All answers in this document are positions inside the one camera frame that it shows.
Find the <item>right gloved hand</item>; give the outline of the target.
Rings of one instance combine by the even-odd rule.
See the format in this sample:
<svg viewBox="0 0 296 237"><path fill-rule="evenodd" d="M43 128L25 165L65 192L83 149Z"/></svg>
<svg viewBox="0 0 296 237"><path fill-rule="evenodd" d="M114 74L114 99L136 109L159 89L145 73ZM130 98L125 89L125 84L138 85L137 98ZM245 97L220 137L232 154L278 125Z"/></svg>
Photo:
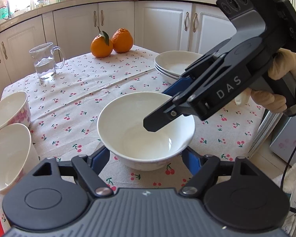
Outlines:
<svg viewBox="0 0 296 237"><path fill-rule="evenodd" d="M259 106L272 113L282 113L290 106L296 105L296 53L279 49L263 80L271 86L272 91L245 89L234 98L238 106L244 106L252 99Z"/></svg>

